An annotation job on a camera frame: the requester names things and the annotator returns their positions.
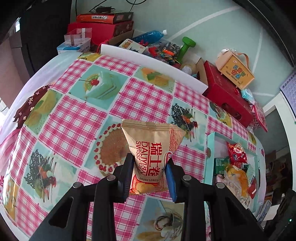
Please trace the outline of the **clear bag white bun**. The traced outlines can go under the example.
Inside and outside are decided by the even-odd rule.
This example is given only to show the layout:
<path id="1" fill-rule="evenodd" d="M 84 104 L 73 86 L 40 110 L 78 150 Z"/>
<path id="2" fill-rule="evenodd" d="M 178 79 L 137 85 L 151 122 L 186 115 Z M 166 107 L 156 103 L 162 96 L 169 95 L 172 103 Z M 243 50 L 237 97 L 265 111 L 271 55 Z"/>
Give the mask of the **clear bag white bun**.
<path id="1" fill-rule="evenodd" d="M 248 193 L 243 194 L 240 183 L 229 179 L 227 176 L 223 179 L 223 183 L 227 186 L 227 188 L 233 193 L 233 195 L 240 201 L 240 203 L 248 208 L 250 205 L 250 195 Z"/>

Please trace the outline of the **small red box packet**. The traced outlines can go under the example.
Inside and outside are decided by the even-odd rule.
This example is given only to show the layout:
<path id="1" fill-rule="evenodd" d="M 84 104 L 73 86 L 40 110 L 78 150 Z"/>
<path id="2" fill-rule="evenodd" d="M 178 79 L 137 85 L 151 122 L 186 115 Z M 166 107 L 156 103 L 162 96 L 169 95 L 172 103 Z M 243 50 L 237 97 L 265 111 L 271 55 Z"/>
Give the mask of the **small red box packet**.
<path id="1" fill-rule="evenodd" d="M 251 185 L 248 187 L 248 195 L 250 196 L 251 199 L 253 199 L 256 193 L 257 193 L 257 181 L 256 181 L 256 178 L 254 177 Z"/>

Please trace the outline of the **dark green snack packet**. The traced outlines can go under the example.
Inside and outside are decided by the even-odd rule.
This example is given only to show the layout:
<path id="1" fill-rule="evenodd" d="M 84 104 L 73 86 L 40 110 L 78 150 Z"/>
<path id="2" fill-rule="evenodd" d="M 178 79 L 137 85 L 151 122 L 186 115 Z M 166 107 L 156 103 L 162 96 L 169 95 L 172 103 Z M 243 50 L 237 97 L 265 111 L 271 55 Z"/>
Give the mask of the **dark green snack packet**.
<path id="1" fill-rule="evenodd" d="M 224 175 L 224 171 L 226 170 L 226 167 L 230 164 L 229 157 L 225 158 L 215 158 L 214 159 L 214 175 Z"/>

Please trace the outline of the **red good luck snack bag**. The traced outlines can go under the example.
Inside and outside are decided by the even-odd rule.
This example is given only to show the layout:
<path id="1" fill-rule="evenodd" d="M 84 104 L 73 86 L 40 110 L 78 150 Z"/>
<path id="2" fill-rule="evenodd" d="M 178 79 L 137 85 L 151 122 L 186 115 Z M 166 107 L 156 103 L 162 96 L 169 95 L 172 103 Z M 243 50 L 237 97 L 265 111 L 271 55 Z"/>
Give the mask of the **red good luck snack bag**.
<path id="1" fill-rule="evenodd" d="M 235 164 L 239 163 L 247 163 L 247 155 L 240 143 L 231 144 L 229 142 L 226 143 L 228 154 L 230 158 L 230 163 Z"/>

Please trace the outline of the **orange swiss roll packet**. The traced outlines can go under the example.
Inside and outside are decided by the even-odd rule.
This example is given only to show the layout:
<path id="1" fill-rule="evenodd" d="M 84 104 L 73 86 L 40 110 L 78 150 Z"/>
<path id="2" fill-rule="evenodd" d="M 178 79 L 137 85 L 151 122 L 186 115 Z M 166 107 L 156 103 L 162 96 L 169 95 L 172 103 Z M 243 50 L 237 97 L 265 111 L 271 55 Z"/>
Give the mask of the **orange swiss roll packet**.
<path id="1" fill-rule="evenodd" d="M 121 123 L 134 168 L 130 194 L 140 195 L 168 190 L 165 167 L 186 134 L 171 123 L 125 119 Z"/>

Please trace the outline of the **pink swiss roll packet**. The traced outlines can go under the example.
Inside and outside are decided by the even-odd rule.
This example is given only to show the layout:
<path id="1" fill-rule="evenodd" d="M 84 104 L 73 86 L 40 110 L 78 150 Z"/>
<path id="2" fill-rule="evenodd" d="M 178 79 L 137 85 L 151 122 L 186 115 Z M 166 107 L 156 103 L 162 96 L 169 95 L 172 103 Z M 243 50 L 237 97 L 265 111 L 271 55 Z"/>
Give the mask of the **pink swiss roll packet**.
<path id="1" fill-rule="evenodd" d="M 218 174 L 216 176 L 215 183 L 223 183 L 223 184 L 225 184 L 225 181 L 226 181 L 226 179 L 225 179 L 225 177 L 223 175 Z"/>

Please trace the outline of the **orange bread packet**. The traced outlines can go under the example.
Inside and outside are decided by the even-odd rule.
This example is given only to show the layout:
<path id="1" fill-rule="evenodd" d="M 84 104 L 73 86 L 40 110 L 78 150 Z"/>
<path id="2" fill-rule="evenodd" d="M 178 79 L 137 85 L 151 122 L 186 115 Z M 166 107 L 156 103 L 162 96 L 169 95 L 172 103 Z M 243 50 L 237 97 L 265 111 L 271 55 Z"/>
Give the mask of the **orange bread packet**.
<path id="1" fill-rule="evenodd" d="M 246 173 L 235 165 L 229 164 L 226 167 L 227 177 L 240 183 L 243 194 L 248 193 L 248 180 Z"/>

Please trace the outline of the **silver green cracker packet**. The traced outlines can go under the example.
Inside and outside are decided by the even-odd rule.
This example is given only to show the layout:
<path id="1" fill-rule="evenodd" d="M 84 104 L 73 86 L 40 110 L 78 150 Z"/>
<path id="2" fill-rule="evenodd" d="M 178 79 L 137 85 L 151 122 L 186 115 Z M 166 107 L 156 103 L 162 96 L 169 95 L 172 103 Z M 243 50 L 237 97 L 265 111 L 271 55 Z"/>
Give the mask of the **silver green cracker packet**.
<path id="1" fill-rule="evenodd" d="M 243 163 L 242 170 L 246 173 L 248 185 L 251 185 L 255 178 L 255 169 L 253 168 L 252 165 Z"/>

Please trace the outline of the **white shelf table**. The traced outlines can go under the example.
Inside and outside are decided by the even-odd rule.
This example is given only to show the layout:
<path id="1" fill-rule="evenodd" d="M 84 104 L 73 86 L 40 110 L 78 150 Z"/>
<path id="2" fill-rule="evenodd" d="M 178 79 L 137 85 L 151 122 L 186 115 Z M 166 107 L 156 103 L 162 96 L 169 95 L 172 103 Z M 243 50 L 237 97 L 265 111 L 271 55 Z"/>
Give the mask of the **white shelf table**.
<path id="1" fill-rule="evenodd" d="M 285 129 L 290 150 L 295 149 L 295 116 L 283 93 L 280 91 L 264 107 L 265 116 L 277 110 Z"/>

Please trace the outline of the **blue wet wipes pack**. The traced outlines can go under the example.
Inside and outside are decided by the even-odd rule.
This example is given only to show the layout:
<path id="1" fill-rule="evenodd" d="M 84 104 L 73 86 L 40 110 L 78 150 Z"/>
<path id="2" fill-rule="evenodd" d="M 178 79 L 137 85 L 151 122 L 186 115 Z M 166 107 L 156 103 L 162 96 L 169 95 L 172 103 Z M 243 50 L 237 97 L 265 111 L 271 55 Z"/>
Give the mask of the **blue wet wipes pack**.
<path id="1" fill-rule="evenodd" d="M 250 104 L 254 105 L 255 104 L 255 99 L 253 97 L 253 94 L 249 88 L 245 88 L 241 90 L 241 96 L 243 99 L 248 101 Z"/>

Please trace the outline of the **lavender perforated basket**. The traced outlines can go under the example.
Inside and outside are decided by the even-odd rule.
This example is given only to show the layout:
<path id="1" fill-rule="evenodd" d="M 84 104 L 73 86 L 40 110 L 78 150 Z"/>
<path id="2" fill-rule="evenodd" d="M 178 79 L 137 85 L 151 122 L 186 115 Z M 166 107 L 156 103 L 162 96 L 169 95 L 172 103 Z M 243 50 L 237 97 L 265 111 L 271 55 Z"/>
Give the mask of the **lavender perforated basket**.
<path id="1" fill-rule="evenodd" d="M 281 92 L 286 97 L 292 109 L 295 109 L 295 97 L 296 97 L 295 79 L 296 79 L 296 72 L 294 70 L 291 73 L 291 75 L 280 86 Z"/>

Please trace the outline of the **white foam board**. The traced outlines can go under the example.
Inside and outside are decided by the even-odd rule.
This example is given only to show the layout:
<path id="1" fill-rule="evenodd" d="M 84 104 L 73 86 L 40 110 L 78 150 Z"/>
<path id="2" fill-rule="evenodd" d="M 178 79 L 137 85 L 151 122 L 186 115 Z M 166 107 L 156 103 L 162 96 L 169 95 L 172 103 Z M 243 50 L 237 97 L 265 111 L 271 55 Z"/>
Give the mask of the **white foam board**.
<path id="1" fill-rule="evenodd" d="M 156 70 L 157 72 L 160 72 L 164 75 L 168 75 L 175 81 L 178 81 L 181 84 L 190 87 L 192 90 L 195 90 L 198 94 L 203 94 L 208 88 L 207 84 L 201 82 L 200 80 L 197 80 L 191 75 L 188 75 L 187 73 L 184 73 L 181 70 L 172 67 L 171 65 L 168 65 L 167 63 L 146 56 L 144 54 L 140 54 L 137 52 L 133 52 L 127 49 L 107 44 L 101 45 L 101 54 Z"/>

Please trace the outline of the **cardboard box of clutter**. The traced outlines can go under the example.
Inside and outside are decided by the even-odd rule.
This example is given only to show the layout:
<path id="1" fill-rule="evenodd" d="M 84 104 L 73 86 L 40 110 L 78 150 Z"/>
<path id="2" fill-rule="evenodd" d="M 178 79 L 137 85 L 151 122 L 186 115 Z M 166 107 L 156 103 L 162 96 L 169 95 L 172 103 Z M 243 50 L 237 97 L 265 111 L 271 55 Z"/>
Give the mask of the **cardboard box of clutter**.
<path id="1" fill-rule="evenodd" d="M 113 37 L 101 46 L 101 54 L 135 63 L 159 72 L 187 85 L 199 93 L 208 88 L 202 58 L 186 47 L 195 47 L 189 38 L 180 47 L 167 41 L 166 30 L 142 33 L 133 37 L 134 30 Z"/>

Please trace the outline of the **dark red gift box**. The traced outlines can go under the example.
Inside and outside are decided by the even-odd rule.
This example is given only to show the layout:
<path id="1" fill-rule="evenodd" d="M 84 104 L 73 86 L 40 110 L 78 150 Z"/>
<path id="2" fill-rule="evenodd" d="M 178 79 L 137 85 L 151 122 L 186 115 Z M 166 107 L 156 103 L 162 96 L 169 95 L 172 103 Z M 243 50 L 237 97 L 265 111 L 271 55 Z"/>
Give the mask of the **dark red gift box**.
<path id="1" fill-rule="evenodd" d="M 68 25 L 68 32 L 79 28 L 91 28 L 91 43 L 99 45 L 106 40 L 110 40 L 133 29 L 134 21 L 126 21 L 117 24 L 73 22 Z"/>

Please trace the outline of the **black cabinet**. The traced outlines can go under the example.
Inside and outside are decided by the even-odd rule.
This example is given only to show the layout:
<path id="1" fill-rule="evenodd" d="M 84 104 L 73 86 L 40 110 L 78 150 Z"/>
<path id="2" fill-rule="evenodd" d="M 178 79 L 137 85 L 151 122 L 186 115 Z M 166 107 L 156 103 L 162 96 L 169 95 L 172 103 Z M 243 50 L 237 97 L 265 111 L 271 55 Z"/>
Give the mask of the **black cabinet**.
<path id="1" fill-rule="evenodd" d="M 10 38 L 17 70 L 29 79 L 54 58 L 70 23 L 72 1 L 33 1 Z"/>

